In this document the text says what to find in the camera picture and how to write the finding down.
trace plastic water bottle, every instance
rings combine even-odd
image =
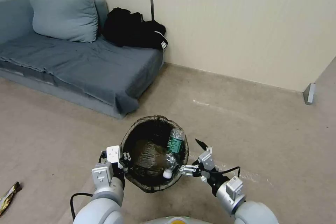
[[[184,145],[185,133],[180,129],[172,129],[168,140],[168,153],[179,154]]]
[[[163,177],[170,179],[173,175],[173,170],[177,166],[177,160],[173,153],[168,153],[166,156],[167,168],[163,172]]]
[[[170,179],[173,175],[173,170],[177,166],[176,157],[184,145],[185,133],[180,129],[172,129],[168,140],[168,154],[166,157],[167,168],[163,172],[163,177]]]

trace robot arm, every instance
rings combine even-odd
[[[201,177],[212,188],[212,194],[218,198],[220,204],[229,215],[235,217],[235,224],[278,224],[274,213],[264,204],[253,201],[245,201],[243,182],[238,176],[228,178],[219,172],[214,164],[212,148],[203,142],[197,141],[205,150],[193,163],[182,165],[180,172],[187,176]],[[123,224],[121,204],[124,197],[124,170],[119,162],[121,158],[120,146],[108,147],[104,158],[107,162],[97,164],[92,169],[92,178],[95,184],[95,192],[92,200],[80,210],[74,220],[74,224]],[[154,220],[148,223],[166,223]],[[191,223],[205,223],[194,220]]]
[[[119,163],[120,153],[120,146],[108,147],[107,161],[97,164],[92,169],[94,194],[91,202],[79,211],[74,224],[124,223],[121,205],[124,198],[125,179],[123,166]]]
[[[205,150],[192,165],[182,165],[180,172],[187,176],[201,177],[212,188],[212,194],[219,200],[226,212],[235,217],[235,224],[278,224],[274,213],[264,204],[246,201],[243,182],[239,178],[240,167],[219,172],[212,157],[212,147],[197,140]],[[238,176],[231,179],[223,174],[238,169]]]

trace white bottle cap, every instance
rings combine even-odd
[[[169,169],[165,169],[165,171],[163,172],[163,177],[166,179],[170,179],[173,175],[173,172]]]

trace gray sofa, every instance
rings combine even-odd
[[[99,30],[105,0],[94,0]],[[117,47],[99,35],[71,42],[33,31],[29,0],[0,0],[0,76],[81,106],[123,118],[164,63],[155,49]]]

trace orange sticker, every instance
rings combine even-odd
[[[171,224],[186,224],[183,220],[173,220]]]

